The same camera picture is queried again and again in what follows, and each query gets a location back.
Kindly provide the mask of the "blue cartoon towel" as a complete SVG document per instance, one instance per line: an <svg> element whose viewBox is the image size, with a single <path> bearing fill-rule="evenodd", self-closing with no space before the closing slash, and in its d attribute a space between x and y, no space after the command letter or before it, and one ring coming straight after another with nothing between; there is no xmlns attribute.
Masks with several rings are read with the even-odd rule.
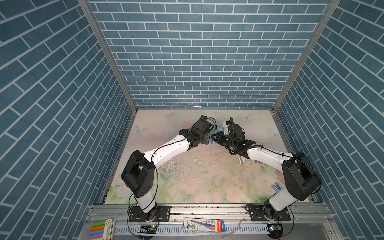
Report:
<svg viewBox="0 0 384 240"><path fill-rule="evenodd" d="M225 128L223 126L218 126L211 131L211 136L209 139L209 145L223 145L223 138L225 137Z"/></svg>

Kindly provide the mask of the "clear vacuum bag blue zip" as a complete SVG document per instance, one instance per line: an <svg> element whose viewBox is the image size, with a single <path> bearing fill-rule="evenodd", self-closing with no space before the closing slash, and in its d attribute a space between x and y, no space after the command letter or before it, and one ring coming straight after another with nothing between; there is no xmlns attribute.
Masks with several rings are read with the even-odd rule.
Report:
<svg viewBox="0 0 384 240"><path fill-rule="evenodd" d="M180 130L189 129L201 116L207 116L208 120L215 125L214 128L222 126L223 122L226 120L226 113L224 110L203 109L198 106L188 106L184 110L171 110L169 113L165 114L165 119L170 126L174 128L176 135L179 135ZM181 142L186 142L189 150L193 149L189 148L190 144L183 136L181 136Z"/></svg>

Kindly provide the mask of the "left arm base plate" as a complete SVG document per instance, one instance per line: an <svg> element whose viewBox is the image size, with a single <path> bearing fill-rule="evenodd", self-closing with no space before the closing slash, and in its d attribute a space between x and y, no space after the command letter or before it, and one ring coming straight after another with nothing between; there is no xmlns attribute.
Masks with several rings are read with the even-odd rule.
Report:
<svg viewBox="0 0 384 240"><path fill-rule="evenodd" d="M129 222L169 222L171 215L170 206L155 206L145 213L139 206L132 206L129 213Z"/></svg>

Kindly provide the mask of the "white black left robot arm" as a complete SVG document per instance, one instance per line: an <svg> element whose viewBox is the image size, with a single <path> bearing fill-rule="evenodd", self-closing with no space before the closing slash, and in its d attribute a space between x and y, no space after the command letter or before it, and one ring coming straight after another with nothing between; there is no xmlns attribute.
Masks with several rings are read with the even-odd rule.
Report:
<svg viewBox="0 0 384 240"><path fill-rule="evenodd" d="M164 145L145 153L134 151L121 173L124 184L132 191L139 210L150 218L156 213L155 194L151 194L154 179L159 178L159 168L179 154L185 153L200 144L207 145L212 130L217 129L216 120L201 116L190 128Z"/></svg>

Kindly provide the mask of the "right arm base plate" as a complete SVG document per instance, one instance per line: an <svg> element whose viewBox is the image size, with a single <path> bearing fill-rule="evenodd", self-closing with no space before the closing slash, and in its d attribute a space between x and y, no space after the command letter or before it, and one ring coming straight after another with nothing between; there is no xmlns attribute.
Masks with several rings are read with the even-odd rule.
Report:
<svg viewBox="0 0 384 240"><path fill-rule="evenodd" d="M249 213L252 222L290 221L291 216L287 208L276 211L264 204L246 204L245 210Z"/></svg>

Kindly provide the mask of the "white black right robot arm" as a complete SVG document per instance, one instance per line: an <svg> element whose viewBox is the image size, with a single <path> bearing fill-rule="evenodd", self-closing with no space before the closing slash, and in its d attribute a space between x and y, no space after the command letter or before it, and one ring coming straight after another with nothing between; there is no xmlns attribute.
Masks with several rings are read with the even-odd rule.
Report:
<svg viewBox="0 0 384 240"><path fill-rule="evenodd" d="M307 199L322 187L319 172L305 154L281 153L247 140L243 128L232 118L224 123L224 131L212 135L212 139L231 155L264 163L283 174L284 187L264 203L264 215L269 220L277 219L289 205Z"/></svg>

